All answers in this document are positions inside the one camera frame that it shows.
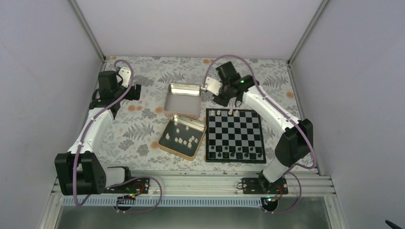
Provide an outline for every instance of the red wire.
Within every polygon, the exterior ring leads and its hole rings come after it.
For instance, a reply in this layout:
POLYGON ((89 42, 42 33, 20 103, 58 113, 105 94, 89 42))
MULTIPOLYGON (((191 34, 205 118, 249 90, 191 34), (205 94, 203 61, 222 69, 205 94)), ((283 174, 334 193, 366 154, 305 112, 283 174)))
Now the red wire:
POLYGON ((278 199, 281 199, 283 197, 283 189, 277 185, 277 189, 280 191, 280 196, 278 197, 278 199))
POLYGON ((142 188, 139 189, 139 195, 142 194, 143 190, 145 189, 145 186, 142 183, 135 183, 135 184, 132 184, 132 187, 135 187, 136 185, 142 186, 142 188))

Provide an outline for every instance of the cable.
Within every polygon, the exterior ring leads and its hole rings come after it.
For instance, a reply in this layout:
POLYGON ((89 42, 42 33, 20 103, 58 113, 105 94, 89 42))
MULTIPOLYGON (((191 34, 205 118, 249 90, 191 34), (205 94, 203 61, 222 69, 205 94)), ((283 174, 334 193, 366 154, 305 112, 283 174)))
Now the cable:
POLYGON ((252 75, 252 78, 253 78, 253 82, 255 83, 255 86, 256 86, 257 90, 259 91, 259 93, 263 96, 263 98, 264 98, 272 107, 274 107, 280 114, 282 114, 289 122, 291 122, 291 123, 296 127, 296 129, 298 130, 298 132, 302 135, 302 137, 304 138, 305 142, 307 143, 308 148, 309 148, 309 150, 310 150, 310 154, 311 154, 312 160, 313 160, 312 165, 308 167, 308 166, 305 166, 305 165, 296 163, 296 164, 294 164, 292 167, 290 167, 290 169, 288 169, 287 172, 291 171, 294 166, 300 166, 300 167, 306 168, 306 169, 313 169, 313 168, 315 168, 316 165, 317 165, 317 159, 316 159, 316 156, 315 156, 314 148, 312 147, 311 142, 309 142, 309 139, 308 139, 307 136, 305 135, 304 131, 298 126, 297 123, 295 123, 293 120, 290 119, 291 117, 288 116, 288 114, 284 113, 277 105, 275 105, 271 100, 269 100, 269 98, 267 98, 267 96, 264 94, 264 92, 262 91, 262 89, 260 89, 260 87, 259 87, 259 83, 257 82, 257 80, 256 80, 256 78, 255 78, 255 74, 253 73, 252 67, 249 65, 249 63, 248 63, 246 60, 244 60, 243 58, 241 58, 241 57, 239 57, 239 56, 230 55, 230 54, 222 55, 222 56, 216 58, 214 61, 211 62, 210 66, 208 66, 208 69, 207 69, 207 72, 205 73, 204 80, 203 80, 203 84, 202 84, 203 87, 205 87, 205 82, 206 82, 206 80, 207 80, 208 74, 209 74, 210 69, 212 68, 213 64, 214 64, 215 62, 217 62, 218 60, 220 60, 220 59, 222 59, 222 58, 225 58, 225 57, 232 57, 232 58, 238 59, 238 60, 240 60, 240 61, 242 61, 243 63, 246 64, 246 66, 249 68, 250 74, 252 75))
POLYGON ((121 81, 118 83, 118 86, 121 86, 122 83, 124 82, 124 79, 122 78, 122 76, 121 76, 119 73, 117 73, 117 76, 118 76, 119 78, 121 78, 121 81))
POLYGON ((141 188, 139 189, 139 194, 138 194, 138 196, 139 196, 140 194, 142 194, 143 190, 145 190, 145 186, 142 183, 135 183, 135 184, 132 184, 132 187, 135 187, 136 185, 141 185, 141 188))
POLYGON ((278 185, 277 185, 277 189, 278 189, 278 191, 280 192, 280 196, 278 197, 278 199, 283 198, 283 189, 282 189, 280 186, 278 186, 278 185))
POLYGON ((237 183, 237 184, 236 184, 236 188, 239 189, 239 190, 242 190, 242 189, 243 189, 243 184, 242 184, 241 182, 237 183))
MULTIPOLYGON (((295 174, 293 174, 293 173, 291 173, 291 172, 287 172, 287 173, 288 173, 288 174, 291 174, 293 177, 295 177, 295 179, 296 179, 297 182, 298 182, 298 187, 299 187, 299 195, 298 195, 298 198, 297 198, 297 200, 295 201, 295 203, 294 203, 291 207, 287 208, 286 210, 283 210, 283 211, 276 211, 276 212, 271 211, 271 214, 282 214, 282 213, 287 213, 287 212, 289 212, 289 211, 292 211, 294 208, 296 208, 296 207, 298 206, 298 204, 299 204, 300 201, 301 201, 301 195, 302 195, 301 182, 299 181, 298 177, 297 177, 295 174)), ((265 213, 267 213, 267 210, 264 209, 263 206, 260 206, 260 208, 261 208, 265 213)))
POLYGON ((92 101, 96 99, 98 90, 99 90, 99 88, 94 90, 93 95, 91 96, 92 101))
POLYGON ((158 202, 157 202, 154 206, 152 206, 151 208, 146 209, 146 210, 142 210, 142 211, 122 211, 122 210, 119 210, 119 209, 118 209, 118 205, 119 205, 121 202, 123 202, 123 201, 125 201, 125 200, 127 200, 127 199, 121 199, 121 200, 117 201, 117 204, 116 204, 116 206, 115 206, 117 212, 122 212, 122 213, 145 213, 145 212, 148 212, 148 211, 152 211, 153 209, 157 208, 157 206, 160 204, 160 202, 162 201, 162 196, 163 196, 162 185, 159 183, 159 181, 158 181, 157 179, 155 179, 155 178, 153 178, 153 177, 150 177, 150 176, 134 177, 134 178, 131 178, 131 179, 125 181, 125 182, 122 182, 121 184, 111 185, 109 188, 111 188, 111 187, 117 187, 117 186, 121 186, 121 185, 125 185, 125 184, 127 184, 127 183, 129 183, 129 182, 131 182, 131 181, 133 181, 133 180, 137 180, 137 179, 141 179, 141 178, 149 178, 149 179, 152 179, 152 180, 154 180, 154 181, 158 184, 159 189, 160 189, 160 196, 159 196, 158 202))
POLYGON ((131 70, 131 77, 130 77, 131 80, 129 82, 128 88, 125 90, 125 92, 118 99, 116 99, 110 105, 106 106, 104 109, 102 109, 100 112, 98 112, 96 115, 93 116, 93 118, 89 121, 89 123, 86 125, 85 129, 83 130, 82 137, 80 138, 80 144, 77 147, 75 159, 74 159, 74 162, 73 162, 73 200, 75 202, 75 205, 78 206, 78 207, 80 207, 84 203, 86 203, 87 199, 90 197, 90 195, 87 195, 85 197, 85 199, 83 200, 83 202, 81 202, 81 203, 79 203, 79 200, 77 199, 77 184, 76 184, 76 182, 77 182, 77 163, 78 163, 78 160, 79 160, 80 150, 83 147, 83 142, 85 140, 86 134, 87 134, 88 130, 90 129, 91 125, 93 124, 93 122, 97 119, 97 117, 99 117, 104 111, 110 109, 116 103, 120 102, 125 97, 125 95, 128 94, 128 92, 131 89, 132 84, 134 83, 134 70, 132 69, 131 65, 128 63, 128 61, 116 60, 115 63, 114 63, 114 68, 117 66, 117 63, 119 63, 119 62, 125 63, 126 65, 128 65, 129 69, 131 70))

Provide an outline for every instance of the black motor bracket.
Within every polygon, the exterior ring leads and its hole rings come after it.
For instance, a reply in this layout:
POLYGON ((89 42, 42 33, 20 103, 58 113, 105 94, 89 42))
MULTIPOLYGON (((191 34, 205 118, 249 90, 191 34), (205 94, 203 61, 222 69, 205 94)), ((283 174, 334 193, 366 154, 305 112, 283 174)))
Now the black motor bracket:
POLYGON ((260 180, 257 177, 247 177, 242 178, 242 188, 243 194, 252 195, 252 194, 288 194, 288 186, 285 178, 280 178, 273 183, 272 188, 263 189, 260 180))

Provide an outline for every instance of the metal floor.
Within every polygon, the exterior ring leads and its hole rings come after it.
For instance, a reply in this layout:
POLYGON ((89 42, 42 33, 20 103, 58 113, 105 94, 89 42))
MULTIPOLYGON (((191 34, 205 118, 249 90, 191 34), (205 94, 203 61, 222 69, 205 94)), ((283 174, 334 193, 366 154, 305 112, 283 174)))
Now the metal floor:
MULTIPOLYGON (((295 198, 284 198, 279 210, 295 198)), ((258 208, 160 207, 144 214, 116 213, 112 207, 63 207, 58 229, 329 229, 323 198, 303 198, 288 214, 264 214, 258 208)))

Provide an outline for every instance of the mounting plate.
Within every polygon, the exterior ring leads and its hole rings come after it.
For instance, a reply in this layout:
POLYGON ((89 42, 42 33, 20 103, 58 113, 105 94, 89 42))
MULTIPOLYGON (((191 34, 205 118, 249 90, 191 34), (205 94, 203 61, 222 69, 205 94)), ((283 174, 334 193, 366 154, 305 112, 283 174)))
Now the mounting plate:
POLYGON ((106 190, 104 190, 103 193, 117 193, 117 194, 137 193, 142 188, 142 185, 140 185, 140 184, 143 184, 144 188, 140 194, 147 194, 149 191, 149 181, 150 181, 149 178, 139 178, 139 179, 129 182, 126 185, 106 189, 106 190))
POLYGON ((285 178, 280 178, 276 181, 274 188, 268 192, 264 192, 259 184, 259 178, 242 178, 243 194, 280 194, 277 186, 281 188, 283 194, 288 194, 287 181, 285 178))

